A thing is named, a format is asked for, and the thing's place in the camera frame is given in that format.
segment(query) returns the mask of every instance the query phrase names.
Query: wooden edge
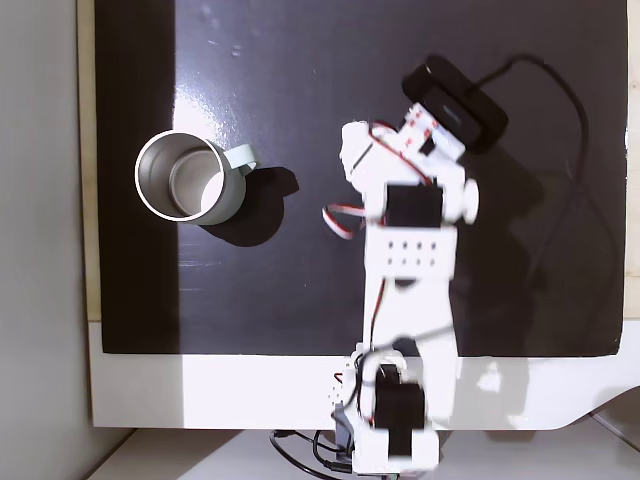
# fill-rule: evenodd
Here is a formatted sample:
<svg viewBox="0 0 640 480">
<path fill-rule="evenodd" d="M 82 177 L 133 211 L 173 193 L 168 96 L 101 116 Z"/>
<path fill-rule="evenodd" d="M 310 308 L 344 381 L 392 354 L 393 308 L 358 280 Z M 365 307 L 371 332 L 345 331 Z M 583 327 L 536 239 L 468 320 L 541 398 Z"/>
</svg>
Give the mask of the wooden edge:
<svg viewBox="0 0 640 480">
<path fill-rule="evenodd" d="M 77 29 L 80 175 L 87 318 L 89 322 L 100 322 L 94 0 L 77 0 Z"/>
<path fill-rule="evenodd" d="M 628 0 L 629 114 L 627 117 L 627 239 L 624 318 L 640 317 L 640 0 Z"/>
</svg>

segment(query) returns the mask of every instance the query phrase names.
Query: gray wall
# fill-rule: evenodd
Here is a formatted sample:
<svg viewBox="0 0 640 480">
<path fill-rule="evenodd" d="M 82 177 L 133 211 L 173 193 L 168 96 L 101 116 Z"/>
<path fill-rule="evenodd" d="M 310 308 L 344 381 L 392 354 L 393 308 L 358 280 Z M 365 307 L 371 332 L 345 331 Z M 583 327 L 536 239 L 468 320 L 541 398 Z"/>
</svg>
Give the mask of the gray wall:
<svg viewBox="0 0 640 480">
<path fill-rule="evenodd" d="M 79 479 L 90 426 L 74 0 L 0 2 L 0 479 Z"/>
</svg>

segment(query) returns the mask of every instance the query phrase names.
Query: mug handle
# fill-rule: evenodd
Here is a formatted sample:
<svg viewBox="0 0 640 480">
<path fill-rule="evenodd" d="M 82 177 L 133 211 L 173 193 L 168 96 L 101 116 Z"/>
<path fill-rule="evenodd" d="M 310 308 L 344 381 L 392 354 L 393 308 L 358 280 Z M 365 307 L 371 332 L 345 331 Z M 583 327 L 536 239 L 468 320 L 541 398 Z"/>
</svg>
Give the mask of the mug handle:
<svg viewBox="0 0 640 480">
<path fill-rule="evenodd" d="M 227 157 L 231 169 L 239 168 L 242 175 L 248 175 L 258 166 L 258 160 L 248 144 L 226 150 L 224 156 Z"/>
</svg>

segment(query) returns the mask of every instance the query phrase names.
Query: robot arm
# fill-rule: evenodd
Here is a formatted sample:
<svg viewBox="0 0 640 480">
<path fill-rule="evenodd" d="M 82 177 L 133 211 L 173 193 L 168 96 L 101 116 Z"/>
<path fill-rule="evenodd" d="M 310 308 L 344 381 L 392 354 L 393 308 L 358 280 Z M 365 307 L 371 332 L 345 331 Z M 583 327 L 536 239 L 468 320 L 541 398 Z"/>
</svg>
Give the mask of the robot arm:
<svg viewBox="0 0 640 480">
<path fill-rule="evenodd" d="M 449 300 L 453 224 L 473 223 L 479 201 L 475 181 L 458 160 L 466 149 L 479 153 L 492 146 L 507 122 L 441 57 L 406 77 L 403 89 L 415 103 L 399 131 L 366 122 L 342 129 L 345 176 L 364 204 L 358 214 L 367 227 L 368 297 L 369 285 L 380 285 L 377 300 L 367 302 L 373 310 L 365 308 L 364 341 L 343 372 L 347 398 L 335 412 L 348 421 L 353 472 L 360 474 L 438 465 L 439 439 L 425 391 L 439 359 L 457 356 Z M 400 288 L 398 280 L 410 285 Z M 434 348 L 428 337 L 445 331 L 447 338 Z M 455 382 L 455 372 L 437 375 Z"/>
</svg>

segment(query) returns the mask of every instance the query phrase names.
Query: black device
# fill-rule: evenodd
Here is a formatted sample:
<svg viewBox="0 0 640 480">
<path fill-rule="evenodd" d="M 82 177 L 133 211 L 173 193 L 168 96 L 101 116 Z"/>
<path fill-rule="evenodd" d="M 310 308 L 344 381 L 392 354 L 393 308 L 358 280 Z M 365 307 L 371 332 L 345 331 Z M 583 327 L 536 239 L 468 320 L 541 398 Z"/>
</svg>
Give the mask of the black device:
<svg viewBox="0 0 640 480">
<path fill-rule="evenodd" d="M 472 153 L 484 153 L 502 136 L 509 119 L 487 94 L 439 55 L 427 57 L 402 80 L 402 91 L 420 103 Z"/>
<path fill-rule="evenodd" d="M 424 390 L 417 383 L 400 383 L 395 365 L 381 365 L 376 375 L 374 428 L 389 430 L 389 457 L 411 457 L 412 432 L 423 430 Z"/>
<path fill-rule="evenodd" d="M 430 185 L 387 185 L 386 225 L 389 227 L 440 228 L 442 188 Z"/>
</svg>

